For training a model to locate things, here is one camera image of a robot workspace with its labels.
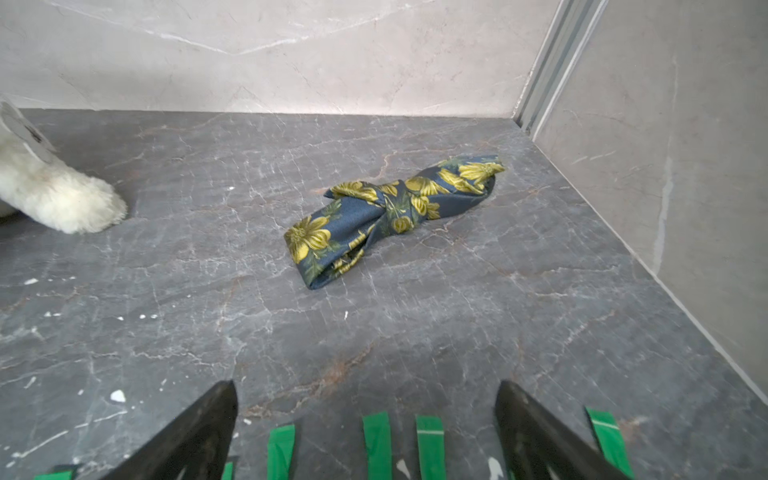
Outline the green straw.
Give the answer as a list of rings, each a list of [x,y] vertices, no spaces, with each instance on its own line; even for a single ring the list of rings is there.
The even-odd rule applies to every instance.
[[[603,457],[626,477],[634,479],[626,444],[613,414],[588,407],[585,410]]]
[[[234,463],[227,462],[225,464],[221,480],[233,480],[234,479]]]
[[[445,431],[436,416],[416,417],[419,470],[422,480],[446,480]]]
[[[267,479],[289,480],[296,427],[289,424],[270,431],[267,444]]]
[[[367,454],[367,479],[391,480],[392,440],[387,412],[363,417],[363,432]]]
[[[74,478],[73,470],[62,470],[41,475],[36,475],[33,480],[72,480]]]

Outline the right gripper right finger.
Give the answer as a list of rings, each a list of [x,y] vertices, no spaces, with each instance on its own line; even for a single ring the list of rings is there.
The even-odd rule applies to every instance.
[[[625,479],[520,385],[503,380],[494,414],[512,479]]]

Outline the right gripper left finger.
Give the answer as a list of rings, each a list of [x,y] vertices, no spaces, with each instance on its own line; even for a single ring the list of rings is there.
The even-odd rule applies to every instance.
[[[237,416],[235,383],[219,381],[105,478],[220,480]]]

